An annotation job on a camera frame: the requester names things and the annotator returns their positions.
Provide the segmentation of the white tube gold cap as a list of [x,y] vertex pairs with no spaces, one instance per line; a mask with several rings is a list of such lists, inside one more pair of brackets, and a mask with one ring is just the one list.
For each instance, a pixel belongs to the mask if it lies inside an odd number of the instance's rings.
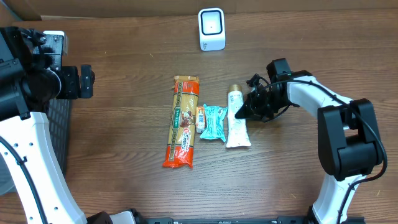
[[235,117],[244,104],[242,87],[240,85],[230,85],[227,100],[228,139],[226,147],[249,147],[251,142],[247,133],[246,120]]

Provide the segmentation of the teal snack packet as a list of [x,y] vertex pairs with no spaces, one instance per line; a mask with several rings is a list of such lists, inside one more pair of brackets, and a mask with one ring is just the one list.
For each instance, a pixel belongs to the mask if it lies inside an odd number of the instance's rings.
[[228,108],[215,105],[203,105],[206,116],[206,128],[201,133],[200,138],[206,140],[220,139],[226,142],[223,122]]

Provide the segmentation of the small orange snack packet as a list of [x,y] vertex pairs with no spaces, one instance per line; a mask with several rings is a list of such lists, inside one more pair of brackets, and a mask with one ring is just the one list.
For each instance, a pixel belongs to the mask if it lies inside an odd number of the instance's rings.
[[204,132],[206,128],[206,116],[205,116],[205,109],[203,106],[197,106],[195,126],[197,133]]

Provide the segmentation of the spaghetti pasta packet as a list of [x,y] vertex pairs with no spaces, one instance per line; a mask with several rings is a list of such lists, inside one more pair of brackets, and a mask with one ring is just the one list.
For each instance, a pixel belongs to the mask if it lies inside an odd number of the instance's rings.
[[174,77],[174,97],[169,137],[163,167],[193,167],[196,110],[200,80],[194,76]]

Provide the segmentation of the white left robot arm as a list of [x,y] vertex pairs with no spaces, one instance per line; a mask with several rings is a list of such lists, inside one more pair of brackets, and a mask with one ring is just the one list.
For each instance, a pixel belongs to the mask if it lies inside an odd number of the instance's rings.
[[90,65],[64,66],[62,31],[1,29],[1,155],[29,223],[136,224],[131,210],[87,217],[66,184],[54,153],[47,117],[49,101],[91,98]]

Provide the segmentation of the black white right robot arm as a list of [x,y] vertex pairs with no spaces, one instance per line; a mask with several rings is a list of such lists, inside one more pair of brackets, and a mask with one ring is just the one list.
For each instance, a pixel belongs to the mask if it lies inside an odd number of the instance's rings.
[[277,223],[364,223],[348,217],[359,184],[384,175],[387,154],[381,141],[373,104],[352,100],[323,86],[308,71],[291,71],[286,58],[247,80],[251,88],[236,118],[264,123],[291,106],[301,107],[317,119],[318,158],[325,171],[320,193],[303,217],[278,217]]

